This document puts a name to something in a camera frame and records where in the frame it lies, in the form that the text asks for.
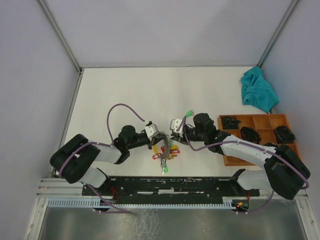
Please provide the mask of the metal keyring with coloured keys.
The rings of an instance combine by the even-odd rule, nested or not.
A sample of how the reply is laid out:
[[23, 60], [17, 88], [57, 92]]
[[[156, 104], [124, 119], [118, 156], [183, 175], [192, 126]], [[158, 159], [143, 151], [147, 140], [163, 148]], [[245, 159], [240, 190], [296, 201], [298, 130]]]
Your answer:
[[171, 140], [169, 140], [169, 136], [167, 135], [167, 147], [163, 145], [163, 141], [158, 142], [156, 145], [152, 147], [154, 160], [160, 161], [161, 174], [164, 175], [169, 171], [167, 166], [167, 160], [172, 160], [178, 156], [180, 153], [180, 149], [177, 145], [173, 144]]

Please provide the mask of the green key tag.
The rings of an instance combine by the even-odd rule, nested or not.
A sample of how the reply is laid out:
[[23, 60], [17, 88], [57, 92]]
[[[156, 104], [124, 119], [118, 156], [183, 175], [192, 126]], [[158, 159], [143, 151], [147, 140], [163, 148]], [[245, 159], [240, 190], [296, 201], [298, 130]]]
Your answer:
[[192, 117], [192, 116], [194, 116], [194, 115], [195, 115], [194, 111], [193, 111], [193, 110], [189, 110], [189, 111], [185, 114], [185, 117], [188, 118], [188, 117]]

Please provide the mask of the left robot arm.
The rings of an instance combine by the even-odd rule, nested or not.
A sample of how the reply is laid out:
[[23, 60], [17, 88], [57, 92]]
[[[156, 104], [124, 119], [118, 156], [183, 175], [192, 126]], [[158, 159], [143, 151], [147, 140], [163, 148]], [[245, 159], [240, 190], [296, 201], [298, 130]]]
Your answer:
[[102, 171], [92, 167], [93, 162], [120, 165], [130, 157], [130, 150], [143, 146], [151, 150], [160, 141], [163, 141], [164, 153], [159, 157], [165, 164], [170, 151], [168, 136], [152, 122], [140, 133], [132, 125], [124, 126], [113, 144], [89, 141], [79, 133], [55, 152], [49, 162], [58, 171], [59, 177], [68, 183], [85, 183], [92, 186], [99, 195], [106, 195], [111, 189], [111, 183]]

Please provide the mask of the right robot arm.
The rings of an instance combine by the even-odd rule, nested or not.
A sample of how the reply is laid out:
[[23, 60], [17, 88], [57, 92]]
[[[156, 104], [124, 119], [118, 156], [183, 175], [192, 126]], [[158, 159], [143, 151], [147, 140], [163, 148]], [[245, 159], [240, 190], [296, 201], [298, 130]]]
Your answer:
[[229, 189], [234, 195], [240, 196], [253, 189], [272, 190], [292, 200], [300, 190], [310, 186], [310, 171], [289, 146], [266, 146], [240, 139], [216, 128], [207, 113], [196, 114], [193, 127], [187, 126], [186, 120], [183, 117], [170, 122], [173, 141], [188, 146], [192, 142], [202, 142], [203, 149], [260, 167], [260, 170], [243, 169], [234, 174], [235, 180], [229, 183]]

